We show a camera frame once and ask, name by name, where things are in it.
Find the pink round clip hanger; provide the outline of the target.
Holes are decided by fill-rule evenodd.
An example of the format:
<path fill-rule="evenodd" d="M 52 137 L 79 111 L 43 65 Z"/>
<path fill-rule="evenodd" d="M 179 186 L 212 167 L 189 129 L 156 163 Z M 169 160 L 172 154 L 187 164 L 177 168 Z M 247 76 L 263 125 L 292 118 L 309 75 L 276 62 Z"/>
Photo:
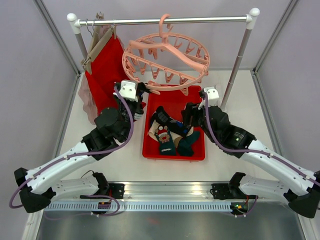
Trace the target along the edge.
<path fill-rule="evenodd" d="M 172 31 L 172 24 L 158 24 L 158 32 L 130 40 L 123 51 L 122 66 L 128 78 L 140 83 L 149 71 L 145 85 L 152 93 L 180 90 L 201 83 L 209 74 L 210 54 L 198 40 Z"/>

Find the teal christmas sock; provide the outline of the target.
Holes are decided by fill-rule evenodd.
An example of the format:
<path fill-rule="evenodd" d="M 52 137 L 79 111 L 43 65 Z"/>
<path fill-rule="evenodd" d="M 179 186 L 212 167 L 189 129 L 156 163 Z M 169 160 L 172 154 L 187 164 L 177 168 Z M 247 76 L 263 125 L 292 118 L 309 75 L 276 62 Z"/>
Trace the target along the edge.
<path fill-rule="evenodd" d="M 159 125 L 154 131 L 154 135 L 159 143 L 159 153 L 163 156 L 176 156 L 176 147 L 174 145 L 171 132 L 166 125 Z"/>

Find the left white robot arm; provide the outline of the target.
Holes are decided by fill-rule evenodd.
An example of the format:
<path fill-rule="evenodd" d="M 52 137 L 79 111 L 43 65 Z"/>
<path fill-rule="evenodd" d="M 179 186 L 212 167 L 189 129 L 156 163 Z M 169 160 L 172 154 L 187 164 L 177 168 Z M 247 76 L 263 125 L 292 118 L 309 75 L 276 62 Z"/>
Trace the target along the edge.
<path fill-rule="evenodd" d="M 123 148 L 132 138 L 134 121 L 144 113 L 143 93 L 146 84 L 123 80 L 114 85 L 116 107 L 106 107 L 95 118 L 95 128 L 67 152 L 36 167 L 14 171 L 19 196 L 27 213 L 45 209 L 51 203 L 72 197 L 81 199 L 105 198 L 110 185 L 103 173 L 79 179 L 64 178 L 76 170 L 100 161 Z"/>

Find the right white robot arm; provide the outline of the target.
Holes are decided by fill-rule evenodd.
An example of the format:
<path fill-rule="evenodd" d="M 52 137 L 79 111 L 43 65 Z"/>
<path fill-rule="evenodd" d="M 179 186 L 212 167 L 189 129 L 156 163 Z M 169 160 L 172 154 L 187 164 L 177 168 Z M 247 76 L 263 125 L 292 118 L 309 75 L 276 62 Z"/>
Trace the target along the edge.
<path fill-rule="evenodd" d="M 218 106 L 187 103 L 181 112 L 183 123 L 200 127 L 212 143 L 224 153 L 247 161 L 275 180 L 236 172 L 228 183 L 234 198 L 245 196 L 282 202 L 297 214 L 313 219 L 320 203 L 320 173 L 305 169 L 277 154 L 252 133 L 232 125 L 227 113 Z"/>

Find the beige clip hanger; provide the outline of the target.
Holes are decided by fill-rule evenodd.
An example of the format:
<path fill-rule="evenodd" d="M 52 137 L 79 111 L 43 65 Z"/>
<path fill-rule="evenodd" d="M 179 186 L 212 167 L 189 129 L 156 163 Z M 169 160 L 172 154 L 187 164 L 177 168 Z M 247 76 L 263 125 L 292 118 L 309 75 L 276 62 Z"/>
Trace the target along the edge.
<path fill-rule="evenodd" d="M 117 38 L 116 26 L 114 25 L 94 25 L 92 24 L 91 41 L 87 54 L 81 61 L 82 67 L 89 74 L 92 74 L 92 64 L 98 57 L 99 53 L 103 50 L 106 44 L 113 37 Z"/>

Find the red plastic tray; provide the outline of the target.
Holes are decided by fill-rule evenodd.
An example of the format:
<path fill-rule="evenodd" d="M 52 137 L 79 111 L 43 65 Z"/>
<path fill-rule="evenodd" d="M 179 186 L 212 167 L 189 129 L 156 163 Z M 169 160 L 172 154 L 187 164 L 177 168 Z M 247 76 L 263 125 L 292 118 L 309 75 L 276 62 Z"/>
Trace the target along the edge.
<path fill-rule="evenodd" d="M 199 103 L 202 99 L 199 96 L 199 91 L 202 88 L 198 85 L 192 85 L 188 88 L 188 95 L 185 95 L 180 90 L 162 91 L 159 95 L 151 93 L 148 96 L 147 105 L 145 108 L 145 126 L 143 134 L 142 155 L 147 159 L 153 160 L 175 160 L 175 161 L 203 161 L 205 159 L 205 134 L 200 127 L 195 130 L 199 132 L 198 140 L 191 145 L 194 154 L 192 156 L 176 155 L 161 155 L 160 143 L 157 139 L 153 139 L 149 135 L 151 128 L 151 119 L 153 113 L 159 106 L 162 106 L 168 115 L 177 120 L 182 121 L 183 116 L 181 111 L 184 110 L 187 103 Z"/>

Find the brown beige striped sock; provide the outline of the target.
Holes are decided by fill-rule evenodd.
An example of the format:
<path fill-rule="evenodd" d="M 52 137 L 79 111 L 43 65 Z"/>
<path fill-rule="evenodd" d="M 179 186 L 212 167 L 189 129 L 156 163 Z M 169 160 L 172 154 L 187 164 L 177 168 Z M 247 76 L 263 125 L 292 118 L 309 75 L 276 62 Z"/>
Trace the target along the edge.
<path fill-rule="evenodd" d="M 148 131 L 148 135 L 155 141 L 158 141 L 157 137 L 155 136 L 155 131 L 158 129 L 159 126 L 160 124 L 154 121 Z M 183 137 L 171 131 L 170 131 L 170 135 L 172 137 L 175 147 L 177 148 L 179 145 L 179 142 L 183 139 Z"/>

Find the metal clothes rack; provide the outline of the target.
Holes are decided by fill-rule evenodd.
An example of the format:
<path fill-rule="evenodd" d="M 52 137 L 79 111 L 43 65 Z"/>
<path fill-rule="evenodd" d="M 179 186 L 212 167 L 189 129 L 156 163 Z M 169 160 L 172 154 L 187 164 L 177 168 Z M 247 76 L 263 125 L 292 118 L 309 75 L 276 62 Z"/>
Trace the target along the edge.
<path fill-rule="evenodd" d="M 113 20 L 81 20 L 74 13 L 68 13 L 67 20 L 76 36 L 78 45 L 83 56 L 86 55 L 87 49 L 81 34 L 81 27 L 92 26 L 128 26 L 128 25 L 155 25 L 155 24 L 202 24 L 202 23 L 245 23 L 244 35 L 234 62 L 232 72 L 226 86 L 221 107 L 224 109 L 227 105 L 230 93 L 232 91 L 235 78 L 237 76 L 240 63 L 242 61 L 245 49 L 247 47 L 250 35 L 256 24 L 257 18 L 260 15 L 260 10 L 257 7 L 252 8 L 248 14 L 243 16 L 213 16 L 213 17 L 187 17 L 187 18 L 172 18 L 170 16 L 161 19 L 113 19 Z"/>

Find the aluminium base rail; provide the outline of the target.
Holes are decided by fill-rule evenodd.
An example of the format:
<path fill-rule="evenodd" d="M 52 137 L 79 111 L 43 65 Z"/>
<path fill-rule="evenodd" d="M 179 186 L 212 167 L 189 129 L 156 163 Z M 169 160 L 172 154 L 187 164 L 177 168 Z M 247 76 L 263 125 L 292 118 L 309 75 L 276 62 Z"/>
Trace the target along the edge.
<path fill-rule="evenodd" d="M 102 190 L 95 189 L 88 179 L 60 181 L 52 190 L 52 201 L 93 199 L 110 196 L 133 201 L 205 201 L 234 200 L 227 181 L 133 181 L 109 182 Z"/>

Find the aluminium frame post left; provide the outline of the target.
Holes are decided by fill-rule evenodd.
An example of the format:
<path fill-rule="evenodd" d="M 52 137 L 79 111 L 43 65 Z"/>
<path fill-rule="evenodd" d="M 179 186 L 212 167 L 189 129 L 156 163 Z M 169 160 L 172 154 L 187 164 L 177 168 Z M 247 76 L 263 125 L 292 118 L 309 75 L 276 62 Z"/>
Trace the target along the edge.
<path fill-rule="evenodd" d="M 65 43 L 65 41 L 63 40 L 53 18 L 50 15 L 50 12 L 48 11 L 45 3 L 42 0 L 33 0 L 32 1 L 34 3 L 34 5 L 36 6 L 36 8 L 38 9 L 40 15 L 42 16 L 44 22 L 46 23 L 46 25 L 48 26 L 50 32 L 53 35 L 53 38 L 55 39 L 55 41 L 57 42 L 60 50 L 62 51 L 63 56 L 65 57 L 66 61 L 68 62 L 68 64 L 70 65 L 70 67 L 72 68 L 73 72 L 79 76 L 80 75 L 80 70 L 76 65 L 75 60 L 73 59 L 70 51 L 67 48 L 67 45 Z"/>

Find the aluminium frame post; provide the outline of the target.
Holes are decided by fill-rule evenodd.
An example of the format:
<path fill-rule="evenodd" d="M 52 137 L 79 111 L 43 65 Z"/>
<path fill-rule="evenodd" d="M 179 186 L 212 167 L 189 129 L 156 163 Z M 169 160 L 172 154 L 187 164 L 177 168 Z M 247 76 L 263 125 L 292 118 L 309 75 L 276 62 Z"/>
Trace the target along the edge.
<path fill-rule="evenodd" d="M 70 65 L 70 67 L 72 68 L 73 72 L 79 76 L 80 75 L 80 70 L 76 65 L 75 60 L 73 59 L 70 51 L 67 48 L 67 45 L 65 43 L 65 41 L 63 40 L 53 18 L 50 15 L 50 12 L 48 11 L 45 3 L 42 0 L 33 0 L 32 1 L 34 3 L 34 5 L 36 6 L 36 8 L 38 9 L 40 15 L 42 16 L 44 22 L 46 23 L 46 25 L 48 26 L 50 32 L 53 35 L 53 38 L 55 39 L 55 41 L 57 42 L 60 50 L 62 51 L 63 56 L 65 57 L 66 61 L 68 62 L 68 64 Z"/>
<path fill-rule="evenodd" d="M 274 44 L 276 43 L 278 37 L 280 36 L 282 30 L 284 29 L 285 25 L 289 21 L 292 13 L 294 12 L 295 8 L 297 7 L 299 0 L 290 0 L 287 7 L 285 8 L 282 16 L 280 17 L 274 31 L 272 32 L 265 48 L 262 51 L 255 67 L 253 68 L 252 72 L 256 76 L 259 70 L 261 69 L 262 65 L 264 64 L 267 56 L 269 55 L 270 51 L 272 50 Z"/>

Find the aluminium frame post right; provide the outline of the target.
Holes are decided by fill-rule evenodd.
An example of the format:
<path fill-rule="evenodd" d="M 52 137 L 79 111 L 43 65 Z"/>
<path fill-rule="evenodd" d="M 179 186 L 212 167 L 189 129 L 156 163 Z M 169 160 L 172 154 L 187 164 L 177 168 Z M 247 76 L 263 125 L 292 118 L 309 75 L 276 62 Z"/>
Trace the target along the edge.
<path fill-rule="evenodd" d="M 252 72 L 256 76 L 259 70 L 261 69 L 262 65 L 264 64 L 267 56 L 269 55 L 270 51 L 272 50 L 274 44 L 276 43 L 278 37 L 280 36 L 282 30 L 284 29 L 285 25 L 289 21 L 292 13 L 294 12 L 295 8 L 297 7 L 299 0 L 290 0 L 287 7 L 285 8 L 282 16 L 280 17 L 274 31 L 272 32 L 265 48 L 262 51 L 255 67 L 253 68 Z"/>

